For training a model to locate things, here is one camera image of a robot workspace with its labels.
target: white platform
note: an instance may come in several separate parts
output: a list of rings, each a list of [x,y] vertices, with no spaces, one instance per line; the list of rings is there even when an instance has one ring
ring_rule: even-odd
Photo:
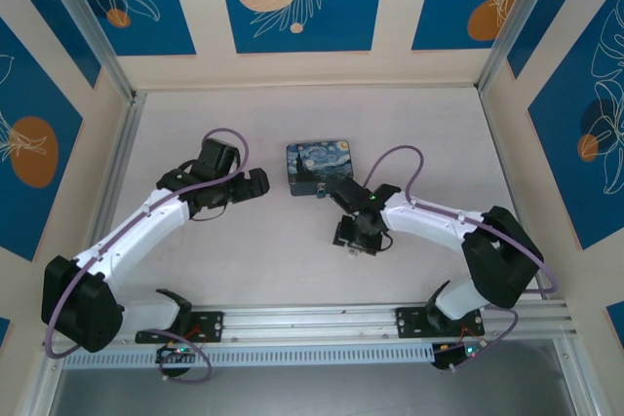
[[[467,271],[462,256],[414,236],[397,234],[394,246],[376,257],[351,258],[333,246],[338,206],[329,198],[290,194],[286,146],[293,142],[348,140],[359,181],[385,150],[414,144],[426,157],[414,185],[418,197],[481,211],[511,208],[472,88],[265,88],[148,95],[115,224],[165,172],[195,158],[202,136],[216,127],[247,138],[248,169],[266,170],[270,192],[228,207],[218,220],[187,223],[126,285],[166,287],[201,305],[412,302],[427,300],[442,282]],[[371,188],[405,186],[415,165],[415,154],[396,153]]]

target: black bracket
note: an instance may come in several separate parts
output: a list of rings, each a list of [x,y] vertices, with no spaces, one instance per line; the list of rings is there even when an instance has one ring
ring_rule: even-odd
[[[220,343],[223,332],[222,312],[191,312],[190,325],[186,330],[187,340],[192,343]],[[171,338],[156,335],[148,331],[140,331],[135,336],[135,342],[143,344],[169,343]]]
[[[399,338],[459,338],[464,328],[477,336],[483,336],[486,333],[483,318],[478,310],[469,312],[459,321],[449,321],[444,330],[429,323],[425,306],[400,307],[395,315]]]

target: beige wall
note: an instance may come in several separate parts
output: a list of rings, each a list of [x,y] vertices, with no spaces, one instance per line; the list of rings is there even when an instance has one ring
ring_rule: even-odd
[[[486,107],[519,211],[561,281],[565,298],[615,414],[624,407],[624,351],[606,316],[624,300],[624,230],[581,250],[527,113],[605,0],[567,0],[519,79],[505,64]]]
[[[56,255],[71,256],[85,246],[126,105],[105,74],[95,89],[89,86],[29,0],[1,0],[0,18],[83,118],[34,261],[0,248],[0,317],[11,320],[0,355],[0,414],[11,415],[38,367],[44,269]]]

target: orange circle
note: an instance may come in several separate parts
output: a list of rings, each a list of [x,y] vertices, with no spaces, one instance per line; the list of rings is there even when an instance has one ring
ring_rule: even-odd
[[[468,20],[468,34],[475,41],[491,41],[496,39],[504,20],[511,11],[516,0],[487,0],[470,16]],[[498,6],[503,8],[502,20],[498,14]]]
[[[23,146],[20,135],[31,141],[45,138],[41,145],[37,145],[45,154]],[[11,152],[11,164],[19,180],[37,189],[52,182],[59,163],[59,143],[50,124],[39,117],[24,117],[13,125],[9,140],[18,147]]]
[[[578,151],[578,156],[581,157],[581,160],[586,163],[594,161],[598,156],[598,139],[590,133],[585,133],[581,136],[580,140],[578,140],[576,151]]]
[[[118,28],[127,28],[130,26],[130,16],[119,9],[110,9],[106,13],[106,19],[110,21],[110,24]]]

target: starry night box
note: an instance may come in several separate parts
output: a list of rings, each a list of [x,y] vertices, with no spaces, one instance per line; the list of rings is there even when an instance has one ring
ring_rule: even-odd
[[[293,143],[286,147],[291,194],[324,198],[344,177],[353,177],[346,140]]]

